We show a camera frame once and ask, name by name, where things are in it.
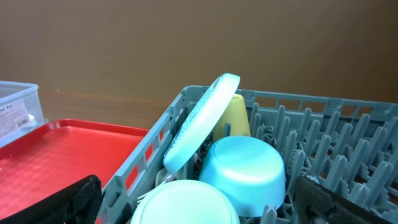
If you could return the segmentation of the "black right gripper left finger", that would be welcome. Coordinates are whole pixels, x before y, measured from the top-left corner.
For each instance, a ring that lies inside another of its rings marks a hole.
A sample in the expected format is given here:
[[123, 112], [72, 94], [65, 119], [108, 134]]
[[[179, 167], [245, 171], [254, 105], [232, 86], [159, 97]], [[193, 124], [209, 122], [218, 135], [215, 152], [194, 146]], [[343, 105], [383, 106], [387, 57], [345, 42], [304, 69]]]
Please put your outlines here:
[[1, 219], [1, 224], [94, 224], [103, 199], [100, 179], [89, 175]]

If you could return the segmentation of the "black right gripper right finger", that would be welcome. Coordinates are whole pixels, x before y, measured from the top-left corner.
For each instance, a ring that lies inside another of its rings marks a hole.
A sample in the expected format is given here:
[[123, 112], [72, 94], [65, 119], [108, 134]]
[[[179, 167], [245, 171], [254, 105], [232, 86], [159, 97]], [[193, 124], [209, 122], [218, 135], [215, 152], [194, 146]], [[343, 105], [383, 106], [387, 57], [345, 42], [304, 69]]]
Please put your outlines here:
[[348, 198], [306, 178], [298, 177], [294, 188], [294, 205], [300, 223], [397, 223], [397, 212], [388, 219], [376, 215], [371, 203], [377, 199], [375, 190], [384, 189], [386, 180], [371, 177], [366, 184], [357, 184]]

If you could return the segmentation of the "light blue bowl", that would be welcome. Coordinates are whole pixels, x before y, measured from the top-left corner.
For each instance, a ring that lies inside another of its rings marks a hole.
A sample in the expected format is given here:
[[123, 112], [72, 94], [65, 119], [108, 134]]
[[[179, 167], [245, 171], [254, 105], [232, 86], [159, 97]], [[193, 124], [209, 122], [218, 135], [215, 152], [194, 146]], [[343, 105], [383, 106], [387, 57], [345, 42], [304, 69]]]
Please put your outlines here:
[[285, 165], [270, 144], [248, 136], [229, 136], [208, 150], [199, 181], [222, 191], [240, 217], [260, 217], [285, 198]]

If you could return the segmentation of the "white plastic fork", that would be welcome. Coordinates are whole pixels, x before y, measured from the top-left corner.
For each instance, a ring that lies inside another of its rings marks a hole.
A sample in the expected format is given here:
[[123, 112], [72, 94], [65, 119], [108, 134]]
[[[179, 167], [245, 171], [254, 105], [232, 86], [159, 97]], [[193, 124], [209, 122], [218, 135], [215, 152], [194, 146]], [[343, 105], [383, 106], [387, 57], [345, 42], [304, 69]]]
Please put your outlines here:
[[155, 177], [155, 186], [152, 190], [148, 191], [147, 193], [139, 196], [137, 198], [137, 204], [140, 204], [147, 195], [149, 195], [152, 191], [154, 191], [157, 187], [164, 185], [166, 183], [172, 182], [177, 178], [177, 174], [169, 174], [168, 172], [161, 174], [161, 172], [158, 172], [156, 177]]

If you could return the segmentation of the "green bowl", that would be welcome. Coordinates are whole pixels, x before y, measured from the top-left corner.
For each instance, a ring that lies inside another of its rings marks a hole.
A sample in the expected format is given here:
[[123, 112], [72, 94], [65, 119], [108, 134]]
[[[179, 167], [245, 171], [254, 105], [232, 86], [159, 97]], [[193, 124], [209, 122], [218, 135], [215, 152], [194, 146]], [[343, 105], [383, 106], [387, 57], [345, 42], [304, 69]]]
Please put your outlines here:
[[160, 185], [137, 206], [130, 224], [238, 224], [232, 203], [215, 187], [197, 180]]

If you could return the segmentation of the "yellow plastic cup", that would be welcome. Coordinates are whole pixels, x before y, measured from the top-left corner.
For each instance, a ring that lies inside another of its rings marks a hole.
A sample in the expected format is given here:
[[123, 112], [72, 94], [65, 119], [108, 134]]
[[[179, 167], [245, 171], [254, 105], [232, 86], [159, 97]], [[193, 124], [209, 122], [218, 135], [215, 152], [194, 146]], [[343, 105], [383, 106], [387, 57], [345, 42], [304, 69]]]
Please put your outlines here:
[[231, 124], [231, 136], [251, 136], [248, 114], [242, 95], [234, 94], [228, 107], [213, 128], [212, 137], [214, 142], [224, 137], [226, 123]]

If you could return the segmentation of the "light blue plate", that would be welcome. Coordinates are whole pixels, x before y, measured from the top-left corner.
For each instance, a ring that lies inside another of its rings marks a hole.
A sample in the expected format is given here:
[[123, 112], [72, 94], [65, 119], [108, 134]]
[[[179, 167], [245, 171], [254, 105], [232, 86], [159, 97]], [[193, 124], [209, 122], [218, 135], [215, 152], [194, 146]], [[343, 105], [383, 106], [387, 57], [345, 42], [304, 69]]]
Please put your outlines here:
[[164, 154], [163, 165], [169, 174], [178, 172], [194, 155], [228, 107], [239, 83], [239, 76], [225, 73], [204, 92]]

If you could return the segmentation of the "grey dishwasher rack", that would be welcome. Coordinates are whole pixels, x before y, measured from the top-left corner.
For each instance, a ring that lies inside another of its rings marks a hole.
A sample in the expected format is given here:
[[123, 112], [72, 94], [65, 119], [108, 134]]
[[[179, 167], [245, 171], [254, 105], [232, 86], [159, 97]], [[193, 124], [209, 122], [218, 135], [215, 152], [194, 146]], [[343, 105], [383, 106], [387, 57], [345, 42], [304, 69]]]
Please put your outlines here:
[[[205, 86], [187, 86], [104, 188], [100, 223], [132, 217], [153, 189], [166, 151]], [[384, 221], [397, 222], [397, 105], [238, 90], [255, 137], [283, 144], [287, 182], [304, 175]]]

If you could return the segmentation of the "red plastic tray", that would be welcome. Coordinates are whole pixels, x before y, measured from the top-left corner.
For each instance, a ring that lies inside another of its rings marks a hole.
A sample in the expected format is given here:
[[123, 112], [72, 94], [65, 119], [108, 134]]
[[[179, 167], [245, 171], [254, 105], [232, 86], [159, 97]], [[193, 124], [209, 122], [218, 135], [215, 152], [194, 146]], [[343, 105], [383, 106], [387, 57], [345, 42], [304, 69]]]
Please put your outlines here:
[[1, 219], [96, 175], [104, 195], [95, 223], [125, 223], [136, 208], [127, 194], [144, 170], [129, 156], [150, 162], [169, 131], [63, 119], [47, 123], [1, 148]]

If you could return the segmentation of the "clear plastic bin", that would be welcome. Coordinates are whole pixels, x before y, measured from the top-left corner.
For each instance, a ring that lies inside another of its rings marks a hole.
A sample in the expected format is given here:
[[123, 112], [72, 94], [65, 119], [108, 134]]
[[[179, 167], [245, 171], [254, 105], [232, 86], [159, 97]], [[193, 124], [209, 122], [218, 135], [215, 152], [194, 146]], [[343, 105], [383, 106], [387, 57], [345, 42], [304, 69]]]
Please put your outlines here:
[[45, 124], [38, 85], [1, 82], [1, 146]]

